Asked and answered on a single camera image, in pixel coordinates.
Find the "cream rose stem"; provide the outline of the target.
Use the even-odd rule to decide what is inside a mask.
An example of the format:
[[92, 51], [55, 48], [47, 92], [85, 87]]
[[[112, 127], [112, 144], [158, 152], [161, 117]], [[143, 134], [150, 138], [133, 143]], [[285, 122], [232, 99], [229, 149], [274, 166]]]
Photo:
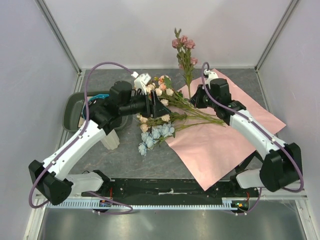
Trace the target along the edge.
[[174, 123], [178, 123], [181, 126], [183, 125], [183, 122], [186, 121], [195, 121], [194, 124], [205, 122], [219, 126], [224, 124], [223, 121], [218, 119], [215, 115], [205, 113], [192, 106], [181, 91], [175, 91], [173, 89], [172, 81], [167, 75], [155, 77], [154, 80], [147, 85], [147, 90], [154, 90], [160, 102], [170, 108], [171, 112], [188, 115], [186, 120], [175, 121]]

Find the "dusty pink rose stem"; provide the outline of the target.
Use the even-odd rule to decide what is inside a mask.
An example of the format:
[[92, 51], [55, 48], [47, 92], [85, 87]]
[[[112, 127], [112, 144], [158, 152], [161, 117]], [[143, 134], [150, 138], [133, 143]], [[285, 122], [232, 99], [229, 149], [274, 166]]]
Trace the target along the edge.
[[172, 40], [171, 45], [176, 49], [176, 58], [178, 61], [178, 67], [183, 70], [183, 78], [187, 86], [188, 98], [191, 99], [191, 82], [193, 80], [193, 71], [195, 65], [199, 60], [196, 57], [192, 57], [192, 50], [195, 48], [196, 43], [193, 39], [186, 35], [181, 35], [182, 29], [174, 29], [175, 38]]

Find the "purple pink wrapping paper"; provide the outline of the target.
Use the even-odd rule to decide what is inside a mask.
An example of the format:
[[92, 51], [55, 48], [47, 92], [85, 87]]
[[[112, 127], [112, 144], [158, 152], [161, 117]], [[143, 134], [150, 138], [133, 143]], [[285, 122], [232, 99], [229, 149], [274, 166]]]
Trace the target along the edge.
[[[255, 120], [271, 134], [278, 133], [286, 126], [226, 75], [217, 69], [213, 71], [218, 77], [227, 80], [232, 98], [244, 104]], [[177, 131], [175, 137], [169, 137], [165, 141], [177, 153], [203, 190], [226, 176], [256, 150], [237, 130], [217, 124], [191, 126]]]

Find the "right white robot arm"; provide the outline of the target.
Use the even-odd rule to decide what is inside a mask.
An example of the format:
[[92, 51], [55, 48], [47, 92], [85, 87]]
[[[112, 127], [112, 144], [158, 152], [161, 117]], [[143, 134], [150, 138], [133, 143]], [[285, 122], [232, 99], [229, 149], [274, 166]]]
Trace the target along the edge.
[[217, 117], [237, 130], [256, 149], [262, 159], [260, 169], [244, 170], [229, 184], [235, 197], [248, 188], [280, 189], [298, 193], [304, 188], [301, 149], [288, 144], [266, 130], [238, 100], [233, 100], [224, 78], [203, 81], [198, 85], [190, 103], [198, 109], [212, 108]]

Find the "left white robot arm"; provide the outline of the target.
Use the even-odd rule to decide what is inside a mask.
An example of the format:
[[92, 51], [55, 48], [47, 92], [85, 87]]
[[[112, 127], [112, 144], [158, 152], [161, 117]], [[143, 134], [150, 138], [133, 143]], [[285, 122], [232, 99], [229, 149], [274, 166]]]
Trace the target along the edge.
[[141, 90], [134, 90], [129, 82], [117, 81], [108, 97], [89, 101], [84, 124], [60, 149], [42, 162], [30, 163], [32, 187], [53, 205], [61, 204], [70, 195], [89, 191], [99, 197], [106, 196], [110, 191], [107, 176], [99, 170], [70, 174], [74, 165], [98, 142], [103, 142], [108, 150], [116, 149], [120, 141], [115, 128], [120, 126], [123, 117], [141, 114], [156, 119], [170, 112], [154, 91], [143, 94]]

